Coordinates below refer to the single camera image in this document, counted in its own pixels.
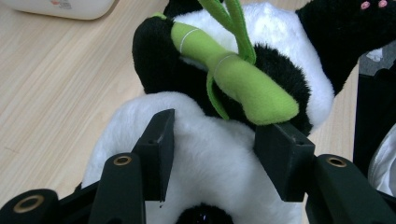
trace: white container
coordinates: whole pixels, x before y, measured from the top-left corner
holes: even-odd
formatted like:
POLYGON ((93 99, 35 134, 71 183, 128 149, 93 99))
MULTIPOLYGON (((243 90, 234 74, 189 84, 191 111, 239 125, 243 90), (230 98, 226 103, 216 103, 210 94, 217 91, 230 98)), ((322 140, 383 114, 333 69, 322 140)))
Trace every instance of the white container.
POLYGON ((97 19, 111 8, 114 0, 1 0, 19 11, 79 20, 97 19))

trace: white fur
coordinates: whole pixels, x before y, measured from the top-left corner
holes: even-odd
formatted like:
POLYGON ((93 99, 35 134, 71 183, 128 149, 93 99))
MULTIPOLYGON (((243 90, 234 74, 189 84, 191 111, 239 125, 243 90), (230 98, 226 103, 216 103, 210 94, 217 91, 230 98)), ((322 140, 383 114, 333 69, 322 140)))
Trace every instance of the white fur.
MULTIPOLYGON (((243 9, 252 44, 277 49, 296 67, 303 70, 311 93, 306 111, 313 129, 316 129, 329 116, 334 93, 330 80, 323 73, 318 54, 306 36, 297 15, 293 11, 282 10, 269 3, 244 5, 243 9)), ((198 27, 224 48, 237 52, 233 35, 206 11, 178 16, 175 21, 198 27)))
POLYGON ((164 203, 147 202, 149 224, 176 223, 187 208, 215 205, 235 224, 300 223, 298 203, 283 203, 253 153, 254 132, 237 121, 206 117, 191 98, 150 94, 123 105, 93 150, 82 186, 99 180, 104 163, 130 151, 151 117, 174 108, 175 158, 164 203))

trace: stuffed animal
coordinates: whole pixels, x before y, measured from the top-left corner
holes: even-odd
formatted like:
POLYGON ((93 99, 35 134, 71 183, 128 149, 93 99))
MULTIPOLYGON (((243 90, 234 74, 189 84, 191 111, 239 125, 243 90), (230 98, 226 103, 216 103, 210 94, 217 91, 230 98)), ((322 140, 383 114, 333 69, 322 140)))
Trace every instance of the stuffed animal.
MULTIPOLYGON (((327 118, 360 55, 396 38, 393 0, 313 0, 296 11, 256 3, 243 6, 243 13, 254 65, 291 96, 291 105, 297 103, 290 122, 305 134, 327 118)), ((258 124, 215 81, 212 91, 229 117, 219 118, 207 96, 208 68, 180 52, 172 30, 188 24, 237 53, 234 35, 197 1, 170 0, 163 15, 143 21, 134 36, 134 66, 147 95, 115 113, 82 187, 100 179, 106 159, 131 150, 155 113, 174 108, 167 196, 165 202, 146 202, 148 223, 299 223, 301 206, 280 200, 253 153, 252 129, 258 124)))

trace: wooden table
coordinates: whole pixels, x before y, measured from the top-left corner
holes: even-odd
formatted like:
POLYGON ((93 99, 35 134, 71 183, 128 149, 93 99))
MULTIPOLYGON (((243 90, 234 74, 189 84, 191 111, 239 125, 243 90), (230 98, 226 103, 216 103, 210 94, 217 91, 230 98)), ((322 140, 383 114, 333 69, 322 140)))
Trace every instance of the wooden table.
MULTIPOLYGON (((306 1, 270 2, 295 9, 306 1)), ((0 206, 29 189, 73 192, 112 113, 143 94, 134 30, 165 4, 120 0, 98 20, 77 21, 0 2, 0 206)), ((317 154, 352 157, 356 95, 357 69, 310 136, 317 154)))

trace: black nose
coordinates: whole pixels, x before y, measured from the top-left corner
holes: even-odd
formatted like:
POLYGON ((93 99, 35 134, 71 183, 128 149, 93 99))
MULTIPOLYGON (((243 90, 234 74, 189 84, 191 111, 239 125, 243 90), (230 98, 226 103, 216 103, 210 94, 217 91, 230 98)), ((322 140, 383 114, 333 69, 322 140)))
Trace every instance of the black nose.
POLYGON ((233 224, 233 219, 224 210, 201 204, 185 210, 177 224, 233 224))

